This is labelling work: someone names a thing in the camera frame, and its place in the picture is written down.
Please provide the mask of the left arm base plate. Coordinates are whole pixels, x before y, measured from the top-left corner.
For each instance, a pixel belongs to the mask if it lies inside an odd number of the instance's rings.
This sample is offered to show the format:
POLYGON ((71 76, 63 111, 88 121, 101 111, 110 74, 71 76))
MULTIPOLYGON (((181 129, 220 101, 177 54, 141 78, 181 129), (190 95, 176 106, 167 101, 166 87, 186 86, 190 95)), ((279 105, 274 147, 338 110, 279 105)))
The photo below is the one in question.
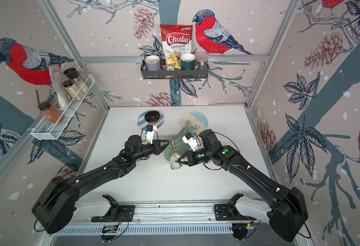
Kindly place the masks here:
POLYGON ((105 215, 92 217, 92 222, 120 222, 124 219, 132 222, 135 212, 134 205, 120 205, 110 195, 103 195, 102 197, 109 202, 110 208, 105 215))

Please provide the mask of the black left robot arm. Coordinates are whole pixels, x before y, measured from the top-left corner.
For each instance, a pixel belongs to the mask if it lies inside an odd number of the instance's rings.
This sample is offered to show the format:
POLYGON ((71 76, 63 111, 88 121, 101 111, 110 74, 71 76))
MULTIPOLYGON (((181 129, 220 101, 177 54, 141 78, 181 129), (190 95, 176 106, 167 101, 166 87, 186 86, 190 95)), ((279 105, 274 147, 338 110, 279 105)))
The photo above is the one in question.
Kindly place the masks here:
POLYGON ((108 163, 87 173, 70 178, 53 178, 32 207, 32 214, 43 231, 54 234, 72 219, 75 203, 88 192, 131 172, 138 161, 160 155, 169 145, 166 139, 144 144, 139 135, 132 135, 124 148, 108 163))

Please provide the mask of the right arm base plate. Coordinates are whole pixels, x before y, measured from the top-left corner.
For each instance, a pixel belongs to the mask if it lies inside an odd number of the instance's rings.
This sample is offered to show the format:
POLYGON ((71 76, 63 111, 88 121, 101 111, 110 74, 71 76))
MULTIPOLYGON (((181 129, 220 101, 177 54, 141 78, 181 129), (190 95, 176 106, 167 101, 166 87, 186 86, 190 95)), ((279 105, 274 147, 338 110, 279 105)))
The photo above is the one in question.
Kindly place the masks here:
POLYGON ((215 204, 213 211, 215 213, 215 219, 217 221, 239 221, 249 220, 255 221, 253 217, 243 216, 236 209, 236 202, 243 197, 243 194, 237 193, 226 204, 215 204))

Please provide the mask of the green fabric bag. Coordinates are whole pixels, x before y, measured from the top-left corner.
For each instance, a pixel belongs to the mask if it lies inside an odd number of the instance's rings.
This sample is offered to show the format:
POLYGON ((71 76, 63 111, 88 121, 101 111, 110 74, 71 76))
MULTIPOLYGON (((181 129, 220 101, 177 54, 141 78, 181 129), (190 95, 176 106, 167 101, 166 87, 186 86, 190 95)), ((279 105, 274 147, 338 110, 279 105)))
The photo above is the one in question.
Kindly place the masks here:
POLYGON ((166 161, 170 161, 172 154, 178 153, 179 155, 183 155, 190 149, 190 146, 183 141, 183 137, 187 133, 192 133, 190 121, 186 121, 185 126, 181 129, 179 134, 170 139, 169 145, 164 150, 164 157, 166 161))

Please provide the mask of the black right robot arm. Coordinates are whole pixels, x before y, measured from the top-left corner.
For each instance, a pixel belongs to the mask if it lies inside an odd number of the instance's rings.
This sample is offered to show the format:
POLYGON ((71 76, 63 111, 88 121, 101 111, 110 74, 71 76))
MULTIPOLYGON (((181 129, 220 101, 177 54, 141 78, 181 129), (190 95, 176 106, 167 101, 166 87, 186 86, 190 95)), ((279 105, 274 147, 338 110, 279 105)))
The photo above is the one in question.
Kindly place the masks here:
POLYGON ((223 146, 210 129, 199 137, 203 148, 187 151, 177 159, 177 163, 189 167, 212 161, 225 171, 240 178, 252 188, 268 205, 268 223, 282 239, 292 242, 309 218, 303 193, 296 187, 288 189, 257 168, 252 166, 240 152, 231 146, 223 146))

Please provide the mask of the yellow white plush keychain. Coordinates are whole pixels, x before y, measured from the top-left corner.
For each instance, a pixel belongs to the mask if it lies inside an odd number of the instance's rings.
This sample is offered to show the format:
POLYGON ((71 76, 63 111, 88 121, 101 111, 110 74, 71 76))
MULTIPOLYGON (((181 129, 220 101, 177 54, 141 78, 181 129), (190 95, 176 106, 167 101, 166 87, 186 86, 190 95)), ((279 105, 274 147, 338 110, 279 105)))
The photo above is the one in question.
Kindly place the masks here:
POLYGON ((178 159, 180 158, 180 154, 179 153, 173 153, 170 157, 170 167, 172 170, 177 170, 180 169, 183 164, 178 162, 178 159))

